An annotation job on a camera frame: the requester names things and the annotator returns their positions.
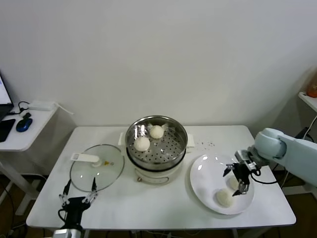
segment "table leg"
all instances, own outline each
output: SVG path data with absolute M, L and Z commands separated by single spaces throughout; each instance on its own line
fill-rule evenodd
M 89 233 L 90 233 L 90 230 L 85 230 L 83 238 L 88 238 L 89 237 Z
M 10 189 L 11 189 L 11 187 L 12 187 L 12 185 L 13 185 L 13 183 L 12 183 L 12 181 L 10 181 L 9 184 L 6 186 L 5 189 L 9 192 Z M 3 191 L 2 194 L 1 194 L 1 196 L 0 196 L 0 205 L 1 205 L 1 203 L 3 202 L 5 196 L 7 196 L 7 193 L 6 193 L 6 191 Z
M 39 192 L 22 177 L 2 156 L 0 156 L 0 171 L 15 185 L 24 191 L 31 199 L 36 199 Z
M 249 231 L 245 232 L 239 238 L 257 238 L 267 232 L 271 227 L 263 227 L 263 228 L 252 228 Z
M 233 238 L 239 238 L 237 229 L 232 229 Z
M 32 182 L 32 187 L 37 188 L 38 185 L 40 184 L 40 182 L 41 182 L 40 180 L 34 180 Z M 32 201 L 32 200 L 36 200 L 36 198 L 31 198 L 29 195 L 26 194 L 24 196 L 23 200 L 21 201 L 18 209 L 15 211 L 15 214 L 17 216 L 22 216 L 24 214 L 25 210 L 27 209 L 30 201 Z

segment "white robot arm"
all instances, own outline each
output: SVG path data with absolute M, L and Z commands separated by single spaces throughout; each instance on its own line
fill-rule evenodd
M 233 194 L 245 194 L 249 188 L 249 175 L 261 175 L 261 167 L 275 161 L 287 171 L 317 186 L 317 144 L 295 139 L 283 132 L 266 128 L 259 132 L 255 144 L 235 154 L 239 163 L 227 165 L 224 176 L 233 170 L 239 189 Z

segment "white table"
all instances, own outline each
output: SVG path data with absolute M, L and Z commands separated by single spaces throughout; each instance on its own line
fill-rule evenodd
M 1 151 L 25 151 L 30 148 L 33 144 L 37 136 L 40 134 L 42 129 L 48 123 L 48 121 L 52 118 L 54 113 L 56 112 L 57 107 L 55 107 L 51 111 L 35 111 L 29 110 L 33 119 L 32 124 L 29 129 L 25 132 L 16 131 L 16 124 L 22 119 L 19 115 L 6 116 L 3 120 L 8 119 L 16 119 L 6 141 L 0 143 L 0 152 Z M 16 210 L 16 215 L 23 215 L 25 209 L 27 208 L 30 200 L 35 200 L 39 194 L 36 191 L 35 187 L 38 185 L 38 181 L 35 181 L 32 185 L 28 183 L 21 175 L 18 173 L 11 165 L 10 161 L 6 159 L 4 156 L 0 156 L 0 171 L 6 175 L 11 182 L 7 186 L 7 190 L 9 190 L 12 186 L 12 183 L 16 184 L 21 190 L 23 190 L 26 195 L 23 198 L 20 206 Z M 0 201 L 4 198 L 5 193 L 1 195 Z
M 217 152 L 234 157 L 254 140 L 245 126 L 187 126 L 194 136 L 195 148 L 186 154 L 180 175 L 166 185 L 136 181 L 134 168 L 125 156 L 125 168 L 118 180 L 101 191 L 82 217 L 81 225 L 89 230 L 181 230 L 225 229 L 285 226 L 296 222 L 282 190 L 277 184 L 255 183 L 255 199 L 242 214 L 226 216 L 205 207 L 190 188 L 188 173 L 194 159 L 201 154 Z M 74 130 L 45 186 L 37 198 L 27 225 L 60 228 L 57 216 L 61 208 L 58 195 L 69 180 L 70 156 L 97 144 L 117 145 L 127 127 L 78 127 Z M 268 166 L 262 168 L 262 181 L 274 181 Z M 71 187 L 69 197 L 85 193 Z

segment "computer mouse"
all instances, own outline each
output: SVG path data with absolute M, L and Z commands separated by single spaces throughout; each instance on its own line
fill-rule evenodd
M 30 125 L 32 124 L 32 118 L 25 118 L 19 121 L 16 125 L 16 131 L 18 132 L 24 132 L 26 131 Z

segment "glass lid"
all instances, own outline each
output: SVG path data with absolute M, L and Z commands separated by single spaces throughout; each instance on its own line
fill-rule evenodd
M 79 190 L 90 192 L 94 178 L 97 191 L 113 184 L 123 171 L 124 157 L 119 148 L 109 145 L 96 145 L 87 149 L 83 154 L 96 155 L 97 163 L 75 161 L 70 168 L 72 184 Z

